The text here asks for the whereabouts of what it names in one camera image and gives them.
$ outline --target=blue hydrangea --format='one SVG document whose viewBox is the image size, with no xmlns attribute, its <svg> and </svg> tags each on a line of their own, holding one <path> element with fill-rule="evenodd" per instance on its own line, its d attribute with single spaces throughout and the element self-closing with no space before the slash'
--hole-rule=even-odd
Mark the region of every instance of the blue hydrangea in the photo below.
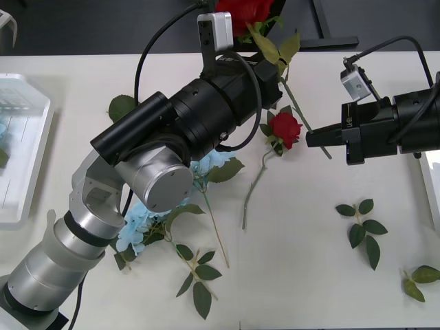
<svg viewBox="0 0 440 330">
<path fill-rule="evenodd" d="M 189 198 L 183 200 L 180 203 L 180 206 L 185 206 L 188 203 L 188 200 Z M 162 213 L 151 212 L 143 203 L 138 201 L 133 209 L 126 214 L 126 225 L 119 232 L 116 249 L 119 252 L 122 252 L 131 244 L 135 255 L 137 256 L 144 251 L 145 248 L 145 245 L 142 243 L 144 233 L 149 231 L 149 227 L 153 222 L 164 220 L 165 218 L 163 218 L 163 216 L 170 212 L 171 210 Z"/>
<path fill-rule="evenodd" d="M 222 167 L 235 153 L 219 153 L 213 149 L 199 162 L 191 162 L 191 171 L 203 177 L 208 174 L 215 166 Z"/>
<path fill-rule="evenodd" d="M 213 149 L 209 154 L 203 157 L 199 162 L 191 162 L 191 171 L 195 174 L 194 185 L 198 190 L 207 189 L 208 180 L 206 175 L 215 167 L 222 167 L 235 153 L 219 153 Z"/>
</svg>

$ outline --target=robotic arm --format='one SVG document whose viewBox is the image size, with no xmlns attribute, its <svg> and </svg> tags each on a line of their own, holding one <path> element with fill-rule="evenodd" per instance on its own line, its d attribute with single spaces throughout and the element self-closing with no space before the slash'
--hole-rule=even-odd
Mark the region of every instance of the robotic arm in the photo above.
<svg viewBox="0 0 440 330">
<path fill-rule="evenodd" d="M 243 60 L 225 52 L 233 44 L 230 14 L 200 15 L 199 31 L 201 78 L 172 98 L 153 94 L 93 139 L 72 177 L 69 211 L 57 221 L 48 215 L 43 240 L 0 278 L 0 313 L 15 320 L 11 329 L 62 329 L 59 306 L 125 225 L 123 185 L 152 211 L 174 208 L 193 185 L 190 160 L 229 148 L 221 142 L 237 126 L 281 98 L 275 66 L 258 54 Z"/>
<path fill-rule="evenodd" d="M 93 151 L 72 177 L 69 211 L 57 221 L 49 214 L 43 240 L 10 275 L 0 278 L 0 321 L 9 329 L 63 328 L 67 319 L 59 306 L 125 225 L 120 212 L 123 185 L 149 210 L 174 208 L 193 184 L 190 160 L 200 160 L 214 148 L 245 146 L 258 128 L 261 108 L 269 109 L 281 98 L 274 65 L 260 54 L 244 60 L 226 50 L 233 44 L 229 13 L 200 15 L 198 24 L 200 78 L 169 99 L 153 94 L 93 139 Z M 440 148 L 439 84 L 396 96 L 391 104 L 378 98 L 364 71 L 354 65 L 357 59 L 345 61 L 342 82 L 354 101 L 370 93 L 377 101 L 342 105 L 342 123 L 308 133 L 307 144 L 345 144 L 348 164 L 394 155 L 397 146 L 402 153 Z M 221 144 L 255 113 L 254 128 L 242 144 Z"/>
</svg>

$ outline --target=silver robotic arm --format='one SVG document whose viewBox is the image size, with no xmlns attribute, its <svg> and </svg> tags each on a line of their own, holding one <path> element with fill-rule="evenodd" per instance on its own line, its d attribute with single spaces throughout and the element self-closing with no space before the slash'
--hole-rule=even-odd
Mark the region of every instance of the silver robotic arm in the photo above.
<svg viewBox="0 0 440 330">
<path fill-rule="evenodd" d="M 7 330 L 64 327 L 67 319 L 59 306 L 125 225 L 123 185 L 153 212 L 174 208 L 193 185 L 190 161 L 212 149 L 243 148 L 259 127 L 261 109 L 281 98 L 274 65 L 261 54 L 244 59 L 226 50 L 233 45 L 229 13 L 200 15 L 197 23 L 201 78 L 170 99 L 153 94 L 93 139 L 94 150 L 72 177 L 68 212 L 57 221 L 49 212 L 43 240 L 0 278 L 0 320 L 8 322 Z M 221 144 L 255 113 L 245 141 L 235 147 Z"/>
<path fill-rule="evenodd" d="M 43 240 L 11 275 L 0 278 L 0 307 L 24 329 L 46 329 L 56 322 L 59 306 L 104 257 L 125 225 L 120 214 L 125 183 L 145 205 L 163 212 L 186 198 L 193 175 L 166 146 L 116 167 L 92 151 L 72 177 L 69 212 L 55 221 L 50 211 Z"/>
</svg>

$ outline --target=black table leg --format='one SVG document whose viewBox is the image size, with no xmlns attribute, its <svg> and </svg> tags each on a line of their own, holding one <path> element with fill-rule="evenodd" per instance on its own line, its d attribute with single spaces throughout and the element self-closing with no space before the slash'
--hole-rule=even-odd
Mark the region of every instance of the black table leg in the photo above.
<svg viewBox="0 0 440 330">
<path fill-rule="evenodd" d="M 332 38 L 329 25 L 325 18 L 324 8 L 321 0 L 310 0 L 311 9 L 316 18 L 316 27 L 318 28 L 319 39 L 309 39 L 301 41 L 302 50 L 319 50 L 323 48 L 346 48 L 359 45 L 359 39 L 356 36 L 343 36 Z"/>
</svg>

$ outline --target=artificial flower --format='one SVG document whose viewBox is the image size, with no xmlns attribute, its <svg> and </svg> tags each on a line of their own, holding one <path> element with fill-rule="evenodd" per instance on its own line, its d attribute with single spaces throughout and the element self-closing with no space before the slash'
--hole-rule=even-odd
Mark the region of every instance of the artificial flower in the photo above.
<svg viewBox="0 0 440 330">
<path fill-rule="evenodd" d="M 264 22 L 275 0 L 220 0 L 215 8 L 217 12 L 229 12 L 232 16 L 234 36 L 247 34 L 246 24 Z"/>
<path fill-rule="evenodd" d="M 300 138 L 302 124 L 299 124 L 288 112 L 281 112 L 273 117 L 269 126 L 271 126 L 276 137 L 283 139 L 283 144 L 287 149 L 292 149 L 293 143 Z"/>
<path fill-rule="evenodd" d="M 222 167 L 235 153 L 219 153 L 213 149 L 199 162 L 191 162 L 191 171 L 198 176 L 207 175 L 215 166 Z"/>
<path fill-rule="evenodd" d="M 188 201 L 189 198 L 185 198 L 179 206 L 185 206 Z M 118 234 L 116 250 L 123 252 L 131 244 L 137 256 L 140 252 L 144 251 L 145 248 L 145 245 L 142 243 L 144 233 L 149 231 L 150 226 L 154 222 L 165 220 L 164 216 L 170 212 L 171 210 L 162 213 L 151 212 L 143 203 L 138 201 L 133 209 L 126 214 L 126 225 Z"/>
</svg>

